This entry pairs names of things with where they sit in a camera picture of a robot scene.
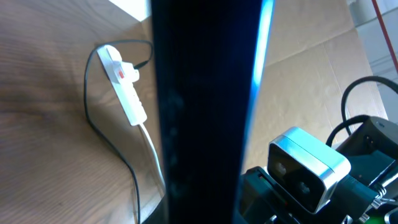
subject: camera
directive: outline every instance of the camera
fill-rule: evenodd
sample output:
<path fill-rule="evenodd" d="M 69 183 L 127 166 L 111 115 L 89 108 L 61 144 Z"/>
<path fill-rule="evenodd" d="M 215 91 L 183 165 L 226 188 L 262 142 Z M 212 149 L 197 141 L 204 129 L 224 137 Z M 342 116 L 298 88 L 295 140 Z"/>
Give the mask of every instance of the camera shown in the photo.
<path fill-rule="evenodd" d="M 290 128 L 269 144 L 268 174 L 312 214 L 328 204 L 350 170 L 347 158 L 300 128 Z"/>

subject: black post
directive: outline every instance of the black post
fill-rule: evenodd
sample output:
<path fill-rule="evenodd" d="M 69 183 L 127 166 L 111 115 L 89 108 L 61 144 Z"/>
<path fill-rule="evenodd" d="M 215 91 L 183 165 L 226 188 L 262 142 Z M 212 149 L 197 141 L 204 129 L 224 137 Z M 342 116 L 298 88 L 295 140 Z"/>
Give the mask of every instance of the black post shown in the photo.
<path fill-rule="evenodd" d="M 169 223 L 233 222 L 273 5 L 152 0 Z"/>

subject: black cable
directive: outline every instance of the black cable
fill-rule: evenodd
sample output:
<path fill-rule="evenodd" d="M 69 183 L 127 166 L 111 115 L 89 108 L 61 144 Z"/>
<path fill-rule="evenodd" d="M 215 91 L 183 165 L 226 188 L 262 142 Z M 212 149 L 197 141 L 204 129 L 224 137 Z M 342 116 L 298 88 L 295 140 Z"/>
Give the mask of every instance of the black cable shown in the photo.
<path fill-rule="evenodd" d="M 94 50 L 91 51 L 90 55 L 88 56 L 87 63 L 86 63 L 86 69 L 85 69 L 85 81 L 84 81 L 84 88 L 83 88 L 83 101 L 84 101 L 84 106 L 85 106 L 85 114 L 86 114 L 86 119 L 88 124 L 90 124 L 91 128 L 102 138 L 105 140 L 106 143 L 111 146 L 111 148 L 115 151 L 115 153 L 120 157 L 120 159 L 127 165 L 129 168 L 132 178 L 134 180 L 134 185 L 136 186 L 136 194 L 137 194 L 137 222 L 138 224 L 141 223 L 141 208 L 140 208 L 140 202 L 139 202 L 139 191 L 138 191 L 138 181 L 136 177 L 136 173 L 134 172 L 134 169 L 132 168 L 131 164 L 127 161 L 127 159 L 124 157 L 124 155 L 121 153 L 121 151 L 104 135 L 104 133 L 97 128 L 97 126 L 94 124 L 94 122 L 91 120 L 89 114 L 88 114 L 88 107 L 87 107 L 87 79 L 88 79 L 88 70 L 90 68 L 90 63 L 91 60 L 93 59 L 94 54 L 98 49 L 101 47 L 104 47 L 105 45 L 114 45 L 114 44 L 122 44 L 122 43 L 143 43 L 143 44 L 148 44 L 150 46 L 150 56 L 149 59 L 146 61 L 143 61 L 141 63 L 138 63 L 134 68 L 135 69 L 140 69 L 143 66 L 145 66 L 152 58 L 154 54 L 154 46 L 152 45 L 151 42 L 147 40 L 134 40 L 134 39 L 129 39 L 129 40 L 116 40 L 116 41 L 110 41 L 107 43 L 103 43 L 98 45 L 97 47 L 94 48 Z"/>
<path fill-rule="evenodd" d="M 339 124 L 329 135 L 328 140 L 326 141 L 326 145 L 331 147 L 331 144 L 336 136 L 336 134 L 341 131 L 343 128 L 347 128 L 350 125 L 353 124 L 358 124 L 358 123 L 363 123 L 366 120 L 368 120 L 370 117 L 368 115 L 359 115 L 355 116 L 353 118 L 350 118 L 346 121 L 343 121 L 341 124 Z"/>
<path fill-rule="evenodd" d="M 394 83 L 393 81 L 383 78 L 383 77 L 376 77 L 376 76 L 370 76 L 370 77 L 363 77 L 360 78 L 359 80 L 356 80 L 355 82 L 351 83 L 347 89 L 343 93 L 343 97 L 341 98 L 341 115 L 343 117 L 343 123 L 347 121 L 346 117 L 346 104 L 347 104 L 347 97 L 350 91 L 356 87 L 357 85 L 364 83 L 364 82 L 379 82 L 382 84 L 385 84 L 386 86 L 390 87 L 394 92 L 398 94 L 398 84 Z M 348 135 L 351 135 L 351 130 L 349 129 L 348 126 L 345 127 L 347 130 Z"/>

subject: table surface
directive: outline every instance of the table surface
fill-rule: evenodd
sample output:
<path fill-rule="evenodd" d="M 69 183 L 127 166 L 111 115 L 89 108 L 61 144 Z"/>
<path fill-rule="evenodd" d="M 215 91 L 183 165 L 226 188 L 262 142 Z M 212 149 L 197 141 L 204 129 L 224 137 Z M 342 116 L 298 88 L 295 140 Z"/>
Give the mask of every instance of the table surface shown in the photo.
<path fill-rule="evenodd" d="M 135 223 L 131 174 L 87 124 L 82 93 L 92 48 L 147 39 L 142 24 L 107 0 L 3 0 L 0 30 L 0 223 Z M 146 45 L 117 47 L 125 61 L 149 56 Z M 160 153 L 153 62 L 140 75 L 134 85 Z M 97 57 L 88 102 L 136 170 L 144 220 L 162 195 L 155 163 Z"/>

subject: plug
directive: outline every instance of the plug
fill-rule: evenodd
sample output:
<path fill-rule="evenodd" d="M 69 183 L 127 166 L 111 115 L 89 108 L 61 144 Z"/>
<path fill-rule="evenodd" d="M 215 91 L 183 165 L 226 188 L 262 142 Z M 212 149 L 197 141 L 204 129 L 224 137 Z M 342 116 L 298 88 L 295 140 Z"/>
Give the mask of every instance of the plug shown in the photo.
<path fill-rule="evenodd" d="M 376 197 L 375 191 L 347 175 L 338 183 L 331 200 L 353 220 L 365 222 L 369 218 L 365 212 L 371 207 L 377 209 L 381 204 Z"/>
<path fill-rule="evenodd" d="M 113 72 L 120 84 L 128 83 L 130 85 L 139 79 L 139 72 L 134 69 L 132 63 L 113 62 Z"/>

